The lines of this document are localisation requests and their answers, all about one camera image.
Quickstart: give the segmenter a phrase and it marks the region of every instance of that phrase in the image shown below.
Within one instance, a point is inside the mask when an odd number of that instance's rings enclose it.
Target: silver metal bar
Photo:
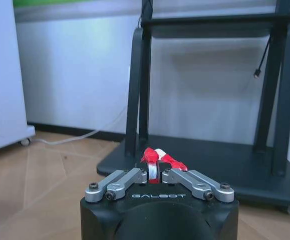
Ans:
[[[94,182],[89,184],[85,189],[85,200],[89,203],[99,202],[106,192],[107,185],[117,181],[125,174],[126,172],[122,170],[116,170],[106,178],[102,179],[99,183]]]
[[[234,201],[235,192],[227,183],[218,183],[213,179],[210,179],[209,177],[205,176],[204,174],[201,174],[200,172],[196,170],[190,170],[187,172],[187,174],[199,181],[202,181],[208,185],[210,185],[212,192],[215,195],[215,198],[219,201],[222,201],[224,203],[230,203]]]
[[[162,177],[163,183],[182,184],[191,191],[195,198],[202,200],[211,200],[213,198],[210,186],[189,176],[187,172],[181,171],[177,168],[172,168],[169,171],[164,171]]]
[[[118,181],[113,182],[107,186],[105,197],[110,201],[121,199],[125,196],[126,190],[132,184],[145,183],[147,183],[147,172],[141,170],[140,168],[133,168]]]

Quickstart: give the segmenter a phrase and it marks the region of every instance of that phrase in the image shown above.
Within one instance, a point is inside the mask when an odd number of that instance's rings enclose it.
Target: stand leg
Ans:
[[[137,28],[134,31],[130,63],[125,156],[134,156],[136,150],[143,36],[142,28]]]
[[[281,64],[277,115],[274,137],[274,153],[272,157],[271,172],[276,176],[284,176],[286,171],[288,139],[290,131],[290,25],[283,60]]]
[[[150,92],[151,34],[149,31],[146,30],[144,31],[141,59],[139,140],[147,140]]]
[[[284,33],[276,30],[271,34],[268,50],[266,70],[264,75],[263,89],[259,106],[257,127],[254,140],[256,152],[266,151],[266,142],[270,124],[271,113],[274,105],[279,67],[284,46]]]

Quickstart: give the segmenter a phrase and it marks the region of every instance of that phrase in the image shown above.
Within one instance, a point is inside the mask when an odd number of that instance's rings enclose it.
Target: cable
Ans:
[[[270,36],[269,36],[269,39],[268,39],[268,41],[267,41],[266,48],[265,48],[265,51],[264,51],[264,53],[263,53],[263,57],[261,58],[261,61],[260,61],[259,67],[258,67],[258,68],[255,70],[255,72],[254,72],[254,78],[256,78],[256,79],[259,77],[259,75],[260,75],[260,73],[261,73],[260,68],[261,68],[261,66],[263,65],[264,58],[265,58],[265,55],[266,55],[266,52],[267,52],[267,49],[268,49],[269,43],[270,43]]]
[[[139,16],[139,18],[138,18],[137,28],[139,28],[140,19],[142,18],[142,15],[144,14],[145,8],[147,7],[147,4],[148,4],[148,3],[149,3],[150,6],[151,6],[151,14],[154,13],[154,7],[153,7],[153,4],[152,4],[151,0],[147,0],[147,2],[144,4],[144,6],[143,6],[142,9],[141,9],[141,14],[140,14],[140,16]]]
[[[121,115],[125,112],[126,108],[127,108],[127,106],[125,106],[121,110],[121,112],[118,114],[118,116],[112,122],[104,125],[101,129],[106,129],[106,128],[112,127],[116,123],[116,121],[120,119]],[[95,135],[98,132],[100,132],[100,130],[94,130],[94,131],[92,131],[90,133],[87,133],[85,135],[82,135],[82,136],[71,137],[71,138],[68,138],[68,139],[60,140],[60,141],[47,141],[47,140],[40,139],[40,138],[34,138],[31,141],[32,142],[45,143],[45,144],[48,144],[48,145],[59,145],[59,144],[64,144],[64,143],[68,143],[68,142],[72,142],[72,141],[77,141],[77,140],[85,139],[87,137],[90,137],[92,135]]]

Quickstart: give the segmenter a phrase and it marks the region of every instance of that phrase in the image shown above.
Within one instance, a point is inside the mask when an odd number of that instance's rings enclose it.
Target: white cable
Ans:
[[[118,114],[118,116],[110,123],[104,125],[101,129],[106,129],[106,128],[111,128],[118,119],[120,119],[121,115],[125,112],[127,106],[125,106],[121,112]],[[92,135],[95,135],[96,133],[100,132],[101,130],[94,130],[90,133],[87,133],[85,135],[82,135],[82,136],[76,136],[76,137],[71,137],[71,138],[68,138],[68,139],[64,139],[64,140],[60,140],[60,141],[47,141],[47,140],[44,140],[44,139],[40,139],[40,138],[34,138],[34,139],[31,139],[31,141],[33,142],[41,142],[41,143],[45,143],[45,144],[48,144],[48,145],[59,145],[59,144],[64,144],[64,143],[68,143],[68,142],[72,142],[72,141],[77,141],[77,140],[81,140],[81,139],[85,139],[87,137],[90,137]]]

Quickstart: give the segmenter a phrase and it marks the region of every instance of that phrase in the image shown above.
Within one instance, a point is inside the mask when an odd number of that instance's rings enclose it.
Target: black screw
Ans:
[[[207,191],[207,192],[204,193],[204,197],[205,197],[205,199],[207,201],[210,201],[210,200],[212,200],[214,198],[214,194],[212,192],[210,192],[210,191]]]
[[[105,197],[108,201],[113,201],[115,199],[115,196],[116,196],[115,193],[112,191],[108,191],[105,194]]]
[[[226,183],[226,182],[222,182],[220,184],[220,188],[227,190],[227,189],[230,189],[230,185],[228,183]]]
[[[98,183],[92,182],[89,184],[89,189],[90,190],[97,190],[98,189]]]

